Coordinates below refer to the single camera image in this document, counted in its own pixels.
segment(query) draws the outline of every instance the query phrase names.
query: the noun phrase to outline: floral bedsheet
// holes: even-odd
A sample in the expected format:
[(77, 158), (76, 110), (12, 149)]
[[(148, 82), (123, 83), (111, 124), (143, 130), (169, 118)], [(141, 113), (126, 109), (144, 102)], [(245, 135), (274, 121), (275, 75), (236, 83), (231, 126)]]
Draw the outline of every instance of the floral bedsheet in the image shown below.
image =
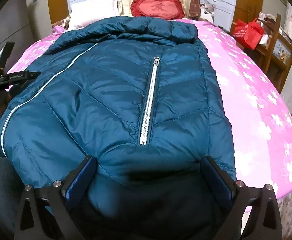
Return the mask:
[[(216, 70), (225, 114), (232, 124), (237, 179), (251, 187), (272, 184), (278, 199), (292, 191), (292, 117), (269, 79), (236, 46), (236, 42), (209, 22), (194, 24)], [(54, 33), (28, 48), (11, 72), (24, 70), (65, 31)]]

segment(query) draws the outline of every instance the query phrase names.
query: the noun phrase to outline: red pillow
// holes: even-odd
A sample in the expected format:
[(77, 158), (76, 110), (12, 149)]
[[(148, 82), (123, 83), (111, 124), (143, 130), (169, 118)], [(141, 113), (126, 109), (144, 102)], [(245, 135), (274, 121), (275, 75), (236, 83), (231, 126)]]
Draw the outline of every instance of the red pillow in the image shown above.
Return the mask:
[(181, 2), (178, 0), (134, 0), (130, 10), (134, 17), (150, 16), (165, 20), (185, 17)]

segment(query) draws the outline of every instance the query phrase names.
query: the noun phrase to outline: zipper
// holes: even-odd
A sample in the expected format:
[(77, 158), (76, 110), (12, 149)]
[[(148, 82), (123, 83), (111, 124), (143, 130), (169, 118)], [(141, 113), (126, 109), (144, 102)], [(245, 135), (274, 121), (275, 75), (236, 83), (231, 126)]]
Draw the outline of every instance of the zipper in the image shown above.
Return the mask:
[(156, 77), (157, 77), (157, 68), (159, 65), (160, 58), (155, 57), (153, 61), (153, 73), (151, 74), (151, 80), (148, 90), (148, 96), (147, 96), (147, 103), (144, 111), (143, 116), (143, 122), (142, 122), (142, 128), (141, 128), (141, 136), (140, 136), (140, 144), (146, 145), (147, 144), (147, 138), (149, 133), (149, 123), (150, 123), (150, 117), (153, 107), (153, 95), (155, 93), (155, 84), (156, 84)]
[(5, 135), (5, 131), (6, 131), (6, 129), (7, 129), (7, 126), (8, 126), (8, 123), (9, 123), (9, 121), (10, 121), (10, 119), (11, 119), (11, 117), (12, 117), (12, 115), (14, 114), (14, 112), (16, 112), (16, 110), (17, 109), (19, 109), (21, 106), (23, 106), (23, 105), (25, 105), (26, 103), (28, 103), (28, 102), (30, 102), (31, 100), (33, 100), (35, 97), (37, 97), (38, 96), (38, 94), (40, 93), (40, 92), (42, 92), (42, 90), (55, 78), (55, 77), (57, 77), (59, 74), (61, 74), (61, 73), (63, 73), (65, 70), (67, 70), (68, 68), (70, 68), (73, 64), (74, 64), (74, 62), (81, 56), (81, 55), (83, 55), (84, 53), (86, 53), (87, 51), (89, 51), (89, 50), (91, 50), (93, 47), (95, 47), (97, 45), (97, 43), (94, 45), (94, 46), (92, 46), (92, 47), (90, 47), (89, 49), (87, 49), (87, 50), (85, 50), (84, 52), (82, 52), (81, 54), (79, 54), (79, 55), (77, 55), (73, 60), (72, 60), (72, 62), (65, 68), (65, 69), (63, 69), (62, 71), (60, 71), (60, 72), (58, 72), (58, 73), (56, 73), (54, 76), (52, 76), (39, 90), (38, 90), (38, 92), (31, 98), (31, 99), (29, 99), (28, 101), (26, 101), (26, 102), (24, 102), (24, 103), (22, 103), (22, 104), (20, 104), (20, 105), (18, 105), (18, 106), (16, 106), (16, 107), (14, 107), (13, 108), (13, 110), (9, 113), (9, 115), (8, 115), (8, 117), (6, 118), (6, 120), (5, 120), (5, 123), (4, 123), (4, 126), (3, 126), (3, 129), (2, 129), (2, 134), (1, 134), (1, 147), (2, 147), (2, 151), (3, 151), (3, 153), (4, 153), (4, 155), (5, 155), (5, 157), (7, 158), (7, 155), (6, 155), (6, 153), (5, 153), (5, 150), (4, 150), (4, 135)]

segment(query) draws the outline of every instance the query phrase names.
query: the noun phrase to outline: quilted jacket fabric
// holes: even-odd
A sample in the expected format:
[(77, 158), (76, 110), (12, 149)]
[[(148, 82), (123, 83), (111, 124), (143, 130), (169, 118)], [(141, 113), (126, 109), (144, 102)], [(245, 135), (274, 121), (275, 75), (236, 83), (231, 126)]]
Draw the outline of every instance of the quilted jacket fabric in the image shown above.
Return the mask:
[[(150, 17), (64, 33), (28, 67), (41, 75), (1, 118), (0, 156), (25, 184), (42, 187), (93, 155), (88, 219), (152, 239), (207, 239), (222, 210), (200, 160), (210, 155), (233, 179), (235, 168), (231, 125), (197, 35), (194, 25)], [(154, 57), (160, 62), (141, 145)]]

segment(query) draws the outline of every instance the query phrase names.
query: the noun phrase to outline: red shopping bag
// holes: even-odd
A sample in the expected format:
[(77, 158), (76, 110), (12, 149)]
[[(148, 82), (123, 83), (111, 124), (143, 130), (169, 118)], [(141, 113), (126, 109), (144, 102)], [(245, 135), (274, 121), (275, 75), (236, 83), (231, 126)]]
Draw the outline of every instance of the red shopping bag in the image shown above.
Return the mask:
[(238, 20), (233, 30), (235, 40), (242, 46), (252, 50), (256, 48), (264, 33), (264, 29), (256, 23), (256, 20), (257, 18), (248, 24), (242, 20)]

